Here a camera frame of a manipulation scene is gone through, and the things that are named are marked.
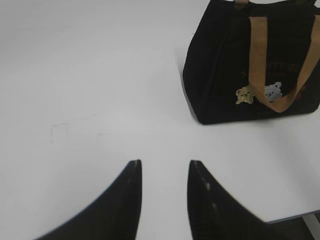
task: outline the bag handle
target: bag handle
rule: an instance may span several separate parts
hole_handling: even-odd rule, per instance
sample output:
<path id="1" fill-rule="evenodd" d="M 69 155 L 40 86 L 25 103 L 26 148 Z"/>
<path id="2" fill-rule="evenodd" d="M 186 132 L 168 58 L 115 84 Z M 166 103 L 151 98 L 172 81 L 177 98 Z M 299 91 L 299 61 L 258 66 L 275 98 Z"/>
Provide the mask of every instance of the bag handle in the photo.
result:
<path id="1" fill-rule="evenodd" d="M 249 57 L 249 85 L 262 104 L 277 113 L 287 110 L 306 83 L 320 59 L 320 15 L 316 15 L 312 27 L 311 44 L 299 73 L 296 87 L 286 96 L 269 102 L 265 96 L 268 47 L 268 20 L 266 17 L 250 17 L 251 47 Z"/>
<path id="2" fill-rule="evenodd" d="M 296 4 L 315 4 L 317 0 L 295 0 Z M 235 4 L 234 7 L 236 9 L 243 9 L 248 3 L 250 2 L 250 0 L 235 0 Z"/>

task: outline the embroidered decoration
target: embroidered decoration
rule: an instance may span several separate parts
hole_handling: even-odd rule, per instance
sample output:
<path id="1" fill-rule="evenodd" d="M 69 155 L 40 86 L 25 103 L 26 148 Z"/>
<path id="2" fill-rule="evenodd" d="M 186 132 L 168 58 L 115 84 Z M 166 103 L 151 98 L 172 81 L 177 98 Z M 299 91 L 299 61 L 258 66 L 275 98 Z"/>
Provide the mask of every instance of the embroidered decoration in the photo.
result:
<path id="1" fill-rule="evenodd" d="M 269 100 L 269 102 L 277 101 L 282 98 L 281 93 L 281 82 L 277 81 L 275 84 L 271 84 L 269 86 L 264 87 L 264 95 Z"/>
<path id="2" fill-rule="evenodd" d="M 249 85 L 240 88 L 235 92 L 235 94 L 238 97 L 238 100 L 236 101 L 235 104 L 240 104 L 240 103 L 252 104 L 254 102 L 255 93 L 251 90 L 251 87 Z"/>
<path id="3" fill-rule="evenodd" d="M 266 96 L 269 102 L 274 102 L 282 97 L 280 89 L 281 85 L 281 82 L 277 81 L 275 84 L 271 84 L 269 86 L 264 87 L 264 95 Z M 254 102 L 255 93 L 254 91 L 252 91 L 250 85 L 238 89 L 235 92 L 235 94 L 238 97 L 238 100 L 235 104 L 252 104 Z"/>

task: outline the brown handle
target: brown handle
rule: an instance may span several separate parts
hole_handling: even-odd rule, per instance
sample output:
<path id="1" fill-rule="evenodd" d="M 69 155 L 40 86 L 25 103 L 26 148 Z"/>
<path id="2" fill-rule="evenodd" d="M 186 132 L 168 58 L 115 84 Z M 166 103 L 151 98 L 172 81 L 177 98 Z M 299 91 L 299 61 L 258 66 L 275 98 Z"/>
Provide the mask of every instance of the brown handle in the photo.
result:
<path id="1" fill-rule="evenodd" d="M 311 33 L 311 44 L 299 73 L 296 87 L 286 96 L 269 102 L 265 96 L 268 47 L 268 20 L 266 17 L 250 17 L 251 47 L 249 58 L 249 85 L 262 104 L 277 113 L 287 110 L 306 83 L 320 59 L 320 16 L 316 15 Z"/>

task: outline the white table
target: white table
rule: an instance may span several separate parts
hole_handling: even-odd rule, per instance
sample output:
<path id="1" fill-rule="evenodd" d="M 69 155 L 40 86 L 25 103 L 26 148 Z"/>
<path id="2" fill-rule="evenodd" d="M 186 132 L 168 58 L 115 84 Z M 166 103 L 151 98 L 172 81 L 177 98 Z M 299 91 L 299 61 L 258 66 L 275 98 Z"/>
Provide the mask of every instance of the white table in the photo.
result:
<path id="1" fill-rule="evenodd" d="M 266 222 L 320 210 L 320 110 L 211 126 L 192 118 L 180 72 L 207 4 L 0 2 L 1 240 L 61 225 L 134 159 L 137 240 L 192 239 L 191 159 Z"/>

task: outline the fabric bag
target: fabric bag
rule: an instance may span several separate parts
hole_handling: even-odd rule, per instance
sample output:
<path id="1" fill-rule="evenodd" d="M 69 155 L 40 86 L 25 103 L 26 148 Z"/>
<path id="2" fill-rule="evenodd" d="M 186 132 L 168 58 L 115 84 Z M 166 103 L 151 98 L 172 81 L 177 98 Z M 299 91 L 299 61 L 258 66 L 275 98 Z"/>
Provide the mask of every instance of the fabric bag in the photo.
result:
<path id="1" fill-rule="evenodd" d="M 318 108 L 320 10 L 315 1 L 210 1 L 183 69 L 185 93 L 200 123 Z"/>

